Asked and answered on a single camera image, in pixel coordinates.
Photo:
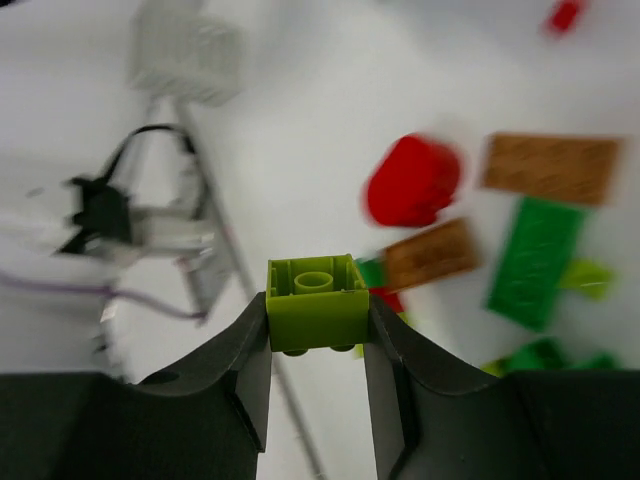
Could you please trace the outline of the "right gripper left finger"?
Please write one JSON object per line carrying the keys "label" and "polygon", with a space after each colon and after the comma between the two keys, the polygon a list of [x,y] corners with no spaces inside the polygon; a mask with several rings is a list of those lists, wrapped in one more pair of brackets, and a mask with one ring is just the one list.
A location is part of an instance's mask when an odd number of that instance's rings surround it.
{"label": "right gripper left finger", "polygon": [[217,336],[133,385],[101,373],[1,378],[5,479],[252,479],[272,354],[257,294]]}

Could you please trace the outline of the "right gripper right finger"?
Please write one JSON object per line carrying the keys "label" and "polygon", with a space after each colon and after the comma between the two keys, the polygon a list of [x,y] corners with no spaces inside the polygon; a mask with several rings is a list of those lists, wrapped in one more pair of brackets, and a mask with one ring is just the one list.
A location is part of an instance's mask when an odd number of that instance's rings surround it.
{"label": "right gripper right finger", "polygon": [[381,479],[635,479],[639,375],[524,370],[503,378],[407,326],[379,297],[364,363]]}

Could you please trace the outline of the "orange lego brick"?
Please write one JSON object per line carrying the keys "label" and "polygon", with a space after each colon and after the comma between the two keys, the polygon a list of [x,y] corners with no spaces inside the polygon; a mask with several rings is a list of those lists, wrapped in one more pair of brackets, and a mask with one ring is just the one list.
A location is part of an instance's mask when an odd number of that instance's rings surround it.
{"label": "orange lego brick", "polygon": [[388,287],[401,291],[477,269],[481,256],[469,221],[459,217],[384,250]]}
{"label": "orange lego brick", "polygon": [[621,137],[495,133],[487,142],[481,185],[599,207],[624,146]]}

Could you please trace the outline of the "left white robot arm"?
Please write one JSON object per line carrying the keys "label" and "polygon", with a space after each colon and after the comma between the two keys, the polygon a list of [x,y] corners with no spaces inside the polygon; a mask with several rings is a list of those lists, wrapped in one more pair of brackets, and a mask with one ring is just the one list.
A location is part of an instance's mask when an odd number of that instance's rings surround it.
{"label": "left white robot arm", "polygon": [[[195,195],[192,200],[180,198],[168,207],[136,206],[128,190],[115,185],[113,178],[135,137],[155,131],[175,135],[191,159],[195,180],[188,189]],[[2,286],[47,294],[126,299],[173,318],[205,323],[222,288],[221,281],[214,279],[213,274],[228,272],[221,246],[222,226],[214,208],[211,185],[189,132],[176,124],[140,127],[120,143],[98,176],[75,176],[66,183],[78,193],[78,209],[69,219],[77,231],[57,248],[57,253],[95,256],[117,270],[127,269],[144,257],[174,258],[186,277],[195,311],[180,310],[141,292],[120,289],[112,282],[102,285],[51,283],[2,272]]]}

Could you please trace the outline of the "red rounded lego brick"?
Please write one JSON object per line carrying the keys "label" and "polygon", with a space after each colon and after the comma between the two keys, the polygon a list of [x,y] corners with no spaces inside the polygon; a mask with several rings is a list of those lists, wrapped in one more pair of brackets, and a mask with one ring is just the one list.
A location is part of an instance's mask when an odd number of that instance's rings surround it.
{"label": "red rounded lego brick", "polygon": [[366,181],[366,213],[384,227],[427,227],[451,205],[461,177],[461,157],[451,145],[419,133],[405,135]]}

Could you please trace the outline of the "green red lego stack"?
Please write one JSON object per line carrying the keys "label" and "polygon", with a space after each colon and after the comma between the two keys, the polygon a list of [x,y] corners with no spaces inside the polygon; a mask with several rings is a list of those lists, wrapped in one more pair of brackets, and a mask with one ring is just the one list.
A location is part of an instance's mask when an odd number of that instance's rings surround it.
{"label": "green red lego stack", "polygon": [[356,265],[369,292],[380,296],[407,323],[408,317],[399,295],[388,286],[383,261],[380,258],[357,258]]}

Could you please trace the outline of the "green long lego brick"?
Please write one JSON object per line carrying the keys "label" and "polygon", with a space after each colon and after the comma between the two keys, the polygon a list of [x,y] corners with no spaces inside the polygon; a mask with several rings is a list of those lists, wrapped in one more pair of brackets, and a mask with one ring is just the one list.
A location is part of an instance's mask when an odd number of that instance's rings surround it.
{"label": "green long lego brick", "polygon": [[486,307],[527,330],[546,330],[586,216],[579,207],[522,198]]}

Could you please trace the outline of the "lime square lego brick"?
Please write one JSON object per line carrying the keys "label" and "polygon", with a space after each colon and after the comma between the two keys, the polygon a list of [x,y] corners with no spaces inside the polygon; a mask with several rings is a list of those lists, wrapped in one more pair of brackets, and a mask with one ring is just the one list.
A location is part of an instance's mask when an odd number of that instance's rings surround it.
{"label": "lime square lego brick", "polygon": [[268,262],[271,349],[345,350],[369,337],[369,290],[349,254]]}

